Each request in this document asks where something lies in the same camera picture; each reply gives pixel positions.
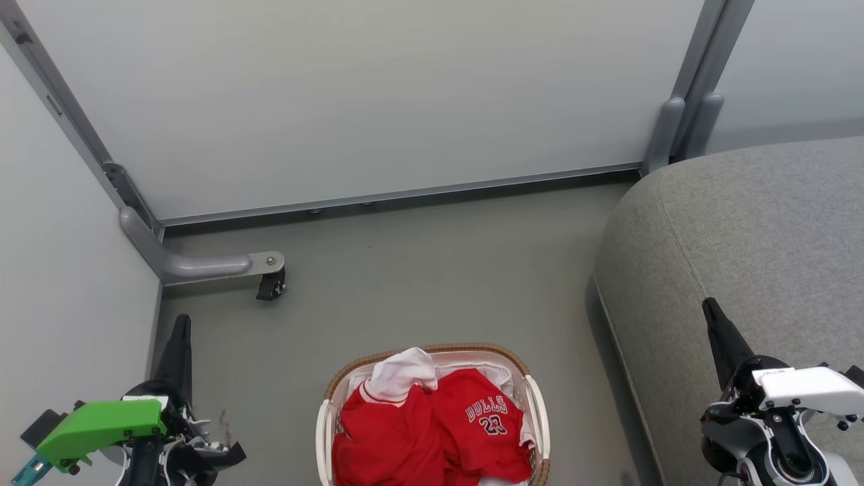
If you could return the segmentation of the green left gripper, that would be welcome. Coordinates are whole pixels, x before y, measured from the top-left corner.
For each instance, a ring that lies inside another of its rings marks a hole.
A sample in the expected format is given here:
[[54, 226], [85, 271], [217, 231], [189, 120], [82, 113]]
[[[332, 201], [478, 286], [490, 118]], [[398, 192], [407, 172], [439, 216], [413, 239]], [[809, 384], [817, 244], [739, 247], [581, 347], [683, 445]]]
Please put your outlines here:
[[[192, 322], [186, 314], [175, 325], [161, 354], [155, 381], [145, 381], [118, 400], [77, 403], [73, 412], [47, 410], [37, 420], [37, 453], [62, 473], [71, 473], [89, 454], [109, 446], [131, 446], [140, 439], [195, 439], [203, 426], [191, 415]], [[212, 475], [247, 459], [240, 443], [181, 447], [181, 470]]]

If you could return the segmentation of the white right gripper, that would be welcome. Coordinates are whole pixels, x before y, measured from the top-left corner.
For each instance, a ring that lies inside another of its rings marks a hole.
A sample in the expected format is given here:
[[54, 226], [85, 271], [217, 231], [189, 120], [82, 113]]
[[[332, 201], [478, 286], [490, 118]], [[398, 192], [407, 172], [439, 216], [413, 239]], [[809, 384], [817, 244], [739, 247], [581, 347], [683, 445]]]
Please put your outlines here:
[[[734, 378], [738, 366], [754, 357], [754, 353], [715, 298], [705, 298], [701, 310], [707, 324], [717, 381], [723, 390]], [[801, 369], [769, 367], [743, 371], [732, 382], [731, 397], [746, 413], [786, 407], [862, 413], [863, 388], [864, 370], [855, 365], [845, 371], [824, 364]]]

